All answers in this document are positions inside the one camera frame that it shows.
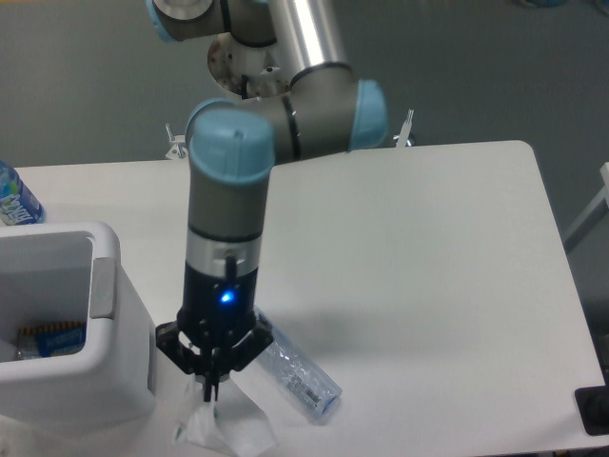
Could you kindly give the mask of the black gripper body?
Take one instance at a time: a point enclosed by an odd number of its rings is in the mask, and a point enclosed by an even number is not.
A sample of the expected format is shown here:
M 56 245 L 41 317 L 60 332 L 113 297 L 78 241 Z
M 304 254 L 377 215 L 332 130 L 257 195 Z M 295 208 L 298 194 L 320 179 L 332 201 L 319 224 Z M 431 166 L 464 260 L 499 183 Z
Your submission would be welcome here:
M 179 330 L 197 348 L 231 351 L 254 327 L 257 277 L 254 269 L 230 282 L 186 264 L 183 304 L 177 313 Z

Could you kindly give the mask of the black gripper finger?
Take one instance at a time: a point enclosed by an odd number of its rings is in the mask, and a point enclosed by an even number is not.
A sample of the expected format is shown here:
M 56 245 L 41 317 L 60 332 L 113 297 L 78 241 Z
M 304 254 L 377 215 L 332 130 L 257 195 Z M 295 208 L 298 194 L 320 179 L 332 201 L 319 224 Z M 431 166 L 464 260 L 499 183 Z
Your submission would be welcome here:
M 191 348 L 180 342 L 181 331 L 176 321 L 164 323 L 155 329 L 156 347 L 183 373 L 194 374 L 203 379 L 203 398 L 212 400 L 212 347 L 210 333 L 206 329 L 197 329 L 193 332 L 196 342 L 194 346 L 199 349 L 195 353 Z
M 269 325 L 255 325 L 240 339 L 235 331 L 229 331 L 222 344 L 212 351 L 211 384 L 214 399 L 218 400 L 219 385 L 231 371 L 242 371 L 273 341 Z

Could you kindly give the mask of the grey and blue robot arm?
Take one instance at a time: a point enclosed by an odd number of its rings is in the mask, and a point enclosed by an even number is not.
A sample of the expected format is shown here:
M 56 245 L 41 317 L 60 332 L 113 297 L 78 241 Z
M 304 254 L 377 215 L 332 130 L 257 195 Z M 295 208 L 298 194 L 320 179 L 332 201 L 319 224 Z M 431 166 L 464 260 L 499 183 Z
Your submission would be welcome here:
M 217 399 L 219 385 L 273 340 L 254 311 L 272 169 L 375 149 L 388 135 L 380 85 L 357 78 L 329 1 L 150 1 L 168 42 L 226 33 L 250 50 L 278 47 L 286 90 L 212 99 L 187 121 L 187 253 L 183 303 L 156 329 L 156 345 Z

